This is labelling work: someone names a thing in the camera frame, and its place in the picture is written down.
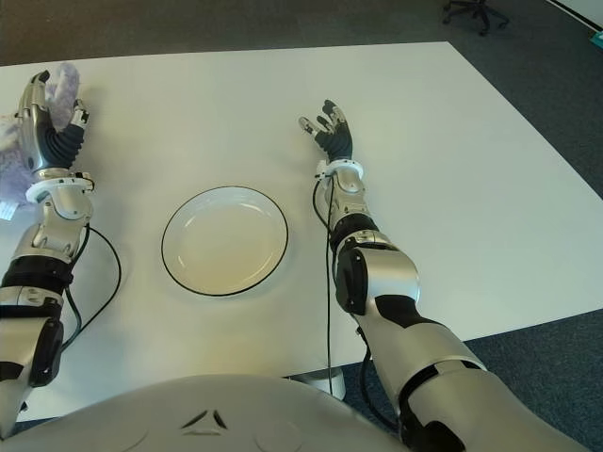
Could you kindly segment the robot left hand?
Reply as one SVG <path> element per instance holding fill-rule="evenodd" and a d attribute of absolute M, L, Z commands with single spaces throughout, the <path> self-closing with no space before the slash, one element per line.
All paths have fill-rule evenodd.
<path fill-rule="evenodd" d="M 68 170 L 84 143 L 89 112 L 75 99 L 67 125 L 54 126 L 45 98 L 48 71 L 35 74 L 26 84 L 15 118 L 24 166 L 32 173 L 48 169 Z"/>

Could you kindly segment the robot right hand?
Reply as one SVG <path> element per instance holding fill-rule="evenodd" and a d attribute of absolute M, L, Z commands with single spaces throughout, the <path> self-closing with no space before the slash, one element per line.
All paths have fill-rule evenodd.
<path fill-rule="evenodd" d="M 309 135 L 325 153 L 327 161 L 351 160 L 353 142 L 350 127 L 342 109 L 331 100 L 325 100 L 318 124 L 300 117 L 300 128 Z"/>

